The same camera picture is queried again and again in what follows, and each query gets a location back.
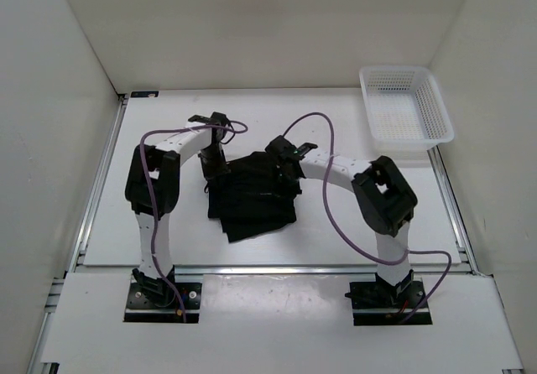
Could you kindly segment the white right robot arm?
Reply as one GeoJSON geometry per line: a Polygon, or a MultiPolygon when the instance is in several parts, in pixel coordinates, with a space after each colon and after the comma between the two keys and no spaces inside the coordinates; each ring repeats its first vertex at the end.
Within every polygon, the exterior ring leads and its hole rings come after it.
{"type": "Polygon", "coordinates": [[[312,143],[269,150],[289,179],[318,179],[351,191],[377,243],[379,301],[394,307],[403,301],[414,278],[409,263],[409,228],[418,200],[391,158],[372,162],[336,156],[312,143]]]}

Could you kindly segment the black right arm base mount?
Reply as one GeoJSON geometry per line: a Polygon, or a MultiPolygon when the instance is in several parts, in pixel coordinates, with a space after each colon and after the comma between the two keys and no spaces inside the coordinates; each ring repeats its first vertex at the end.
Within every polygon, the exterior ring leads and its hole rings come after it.
{"type": "Polygon", "coordinates": [[[351,300],[354,326],[432,325],[421,279],[409,275],[404,290],[390,293],[378,275],[373,281],[350,282],[345,297],[351,300]]]}

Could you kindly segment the black shorts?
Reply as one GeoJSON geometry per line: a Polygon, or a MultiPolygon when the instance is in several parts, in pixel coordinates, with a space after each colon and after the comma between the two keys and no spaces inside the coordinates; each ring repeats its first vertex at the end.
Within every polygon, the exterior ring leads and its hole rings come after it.
{"type": "Polygon", "coordinates": [[[297,181],[280,174],[274,159],[253,152],[227,164],[228,172],[206,183],[210,219],[218,219],[230,243],[278,231],[296,222],[297,181]]]}

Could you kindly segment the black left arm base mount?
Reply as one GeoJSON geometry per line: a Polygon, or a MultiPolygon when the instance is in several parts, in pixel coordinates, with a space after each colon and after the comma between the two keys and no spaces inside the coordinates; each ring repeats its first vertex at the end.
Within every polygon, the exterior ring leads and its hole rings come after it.
{"type": "Polygon", "coordinates": [[[132,272],[123,321],[127,323],[198,324],[202,283],[176,282],[171,272],[167,279],[148,278],[137,268],[132,272]]]}

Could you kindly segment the aluminium table edge rail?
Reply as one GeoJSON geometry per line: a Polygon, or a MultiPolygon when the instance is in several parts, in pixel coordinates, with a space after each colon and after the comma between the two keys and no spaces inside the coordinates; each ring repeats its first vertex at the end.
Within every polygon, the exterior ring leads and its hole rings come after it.
{"type": "MultiPolygon", "coordinates": [[[[87,266],[77,265],[74,273],[131,273],[130,266],[87,266]]],[[[418,265],[414,272],[418,274],[440,274],[444,272],[443,265],[418,265]]],[[[290,275],[290,274],[374,274],[373,265],[325,265],[325,266],[178,266],[175,275],[290,275]]],[[[450,273],[472,273],[468,262],[451,266],[450,273]]]]}

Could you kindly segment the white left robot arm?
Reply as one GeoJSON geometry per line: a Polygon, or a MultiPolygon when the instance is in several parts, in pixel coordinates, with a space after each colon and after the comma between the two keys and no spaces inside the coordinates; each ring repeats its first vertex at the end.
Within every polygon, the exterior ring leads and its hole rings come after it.
{"type": "Polygon", "coordinates": [[[140,232],[141,263],[135,280],[147,288],[158,307],[173,303],[176,287],[169,251],[169,218],[180,196],[180,170],[197,156],[206,181],[229,172],[222,139],[229,127],[194,124],[146,132],[134,149],[125,197],[135,213],[140,232]]]}

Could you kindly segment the white perforated plastic basket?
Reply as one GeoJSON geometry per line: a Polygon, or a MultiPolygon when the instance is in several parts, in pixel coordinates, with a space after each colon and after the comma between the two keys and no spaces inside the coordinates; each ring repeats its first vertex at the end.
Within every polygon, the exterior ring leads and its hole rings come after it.
{"type": "Polygon", "coordinates": [[[440,87],[425,67],[366,66],[359,78],[368,126],[380,153],[422,153],[454,139],[440,87]]]}

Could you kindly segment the small black corner label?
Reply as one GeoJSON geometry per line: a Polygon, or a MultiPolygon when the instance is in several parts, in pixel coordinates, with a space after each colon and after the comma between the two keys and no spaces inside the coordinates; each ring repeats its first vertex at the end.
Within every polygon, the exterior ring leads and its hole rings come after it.
{"type": "Polygon", "coordinates": [[[155,98],[159,96],[159,91],[132,91],[131,98],[155,98]]]}

